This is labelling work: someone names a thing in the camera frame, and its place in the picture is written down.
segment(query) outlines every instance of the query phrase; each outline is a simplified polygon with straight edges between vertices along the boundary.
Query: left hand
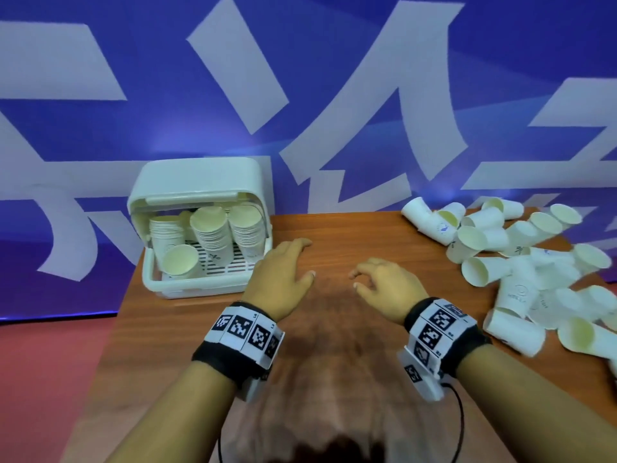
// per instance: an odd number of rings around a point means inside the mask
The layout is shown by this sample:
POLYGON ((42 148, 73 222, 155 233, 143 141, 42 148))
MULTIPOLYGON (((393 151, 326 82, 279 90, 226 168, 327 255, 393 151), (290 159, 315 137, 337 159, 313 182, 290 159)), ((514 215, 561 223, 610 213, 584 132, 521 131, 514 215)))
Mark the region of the left hand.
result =
POLYGON ((309 291, 315 272, 309 271, 296 281, 298 257, 309 239, 281 242, 266 254, 253 270, 242 300, 265 311, 275 322, 287 317, 309 291))

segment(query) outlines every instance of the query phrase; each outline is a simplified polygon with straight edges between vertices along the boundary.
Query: hand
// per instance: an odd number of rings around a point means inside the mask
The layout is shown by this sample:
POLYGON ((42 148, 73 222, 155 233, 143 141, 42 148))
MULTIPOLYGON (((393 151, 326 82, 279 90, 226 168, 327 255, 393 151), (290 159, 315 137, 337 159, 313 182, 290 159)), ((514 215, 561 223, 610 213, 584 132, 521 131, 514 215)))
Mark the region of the hand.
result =
POLYGON ((309 271, 296 281, 296 264, 308 239, 281 242, 255 265, 242 300, 265 311, 275 322, 287 317, 309 291, 315 272, 309 271))
POLYGON ((358 295, 385 318, 399 325, 403 325, 414 305, 428 297, 416 275, 381 258, 369 258, 358 264, 349 273, 349 279, 360 275, 368 276, 374 289, 354 283, 358 295))

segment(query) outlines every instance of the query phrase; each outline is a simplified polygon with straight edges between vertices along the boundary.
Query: tabletop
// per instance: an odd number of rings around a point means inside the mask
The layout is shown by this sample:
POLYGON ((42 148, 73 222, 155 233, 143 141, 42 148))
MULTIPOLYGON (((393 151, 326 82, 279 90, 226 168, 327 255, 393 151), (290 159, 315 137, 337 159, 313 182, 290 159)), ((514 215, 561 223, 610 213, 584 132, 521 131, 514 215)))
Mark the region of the tabletop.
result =
MULTIPOLYGON (((389 462, 450 461, 459 436, 459 408, 450 391, 425 403, 399 366, 407 333, 362 303, 347 273, 368 257, 397 262, 479 323, 492 308, 497 283, 473 287, 445 247, 418 233, 398 212, 272 217, 274 243, 308 237, 298 274, 315 283, 287 319, 265 389, 253 403, 236 400, 222 431, 223 459, 313 461, 364 455, 389 462)), ((559 236, 544 248, 567 250, 559 236)), ((605 285, 597 275, 575 289, 605 285)), ((111 453, 156 397, 187 366, 220 311, 239 294, 166 300, 141 282, 141 263, 121 305, 63 463, 98 463, 111 453)), ((602 359, 565 350, 554 331, 535 358, 495 341, 536 372, 617 425, 613 380, 602 359)), ((455 385, 465 407, 460 462, 513 462, 487 420, 455 385)))

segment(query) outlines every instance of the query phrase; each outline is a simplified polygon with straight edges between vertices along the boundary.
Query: cup storage box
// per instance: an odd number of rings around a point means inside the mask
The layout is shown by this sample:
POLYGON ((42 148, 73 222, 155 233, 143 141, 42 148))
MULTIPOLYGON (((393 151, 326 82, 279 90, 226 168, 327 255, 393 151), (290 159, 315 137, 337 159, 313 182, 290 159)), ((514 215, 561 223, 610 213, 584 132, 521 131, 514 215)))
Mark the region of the cup storage box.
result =
POLYGON ((242 292, 255 262, 272 248, 272 225, 264 193, 261 169, 250 157, 170 159, 144 165, 127 201, 131 221, 146 247, 142 271, 144 286, 167 299, 242 292), (213 261, 212 256, 209 259, 202 247, 204 242, 200 244, 188 226, 189 217, 203 207, 220 207, 228 214, 239 205, 252 206, 253 212, 258 210, 264 227, 256 230, 232 225, 234 237, 242 245, 243 241, 254 240, 254 234, 262 240, 265 234, 265 242, 256 245, 257 252, 255 246, 243 246, 241 250, 233 242, 231 262, 220 266, 220 260, 213 261), (170 215, 180 215, 185 231, 166 224, 167 219, 176 219, 170 215), (189 278, 163 273, 160 259, 155 256, 155 248, 160 253, 162 246, 168 244, 171 248, 180 243, 195 247, 199 255, 199 266, 191 270, 189 278))

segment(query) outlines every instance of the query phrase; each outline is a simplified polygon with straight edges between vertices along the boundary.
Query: forearm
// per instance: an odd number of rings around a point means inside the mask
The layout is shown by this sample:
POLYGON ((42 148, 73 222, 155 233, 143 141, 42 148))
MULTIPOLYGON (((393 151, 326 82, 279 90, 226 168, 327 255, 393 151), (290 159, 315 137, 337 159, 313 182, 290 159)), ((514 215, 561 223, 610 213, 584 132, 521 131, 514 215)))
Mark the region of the forearm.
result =
POLYGON ((211 366, 191 362, 107 463, 208 461, 235 392, 234 382, 211 366))
POLYGON ((615 460, 614 427, 505 352, 491 345, 474 350, 457 377, 517 460, 615 460))

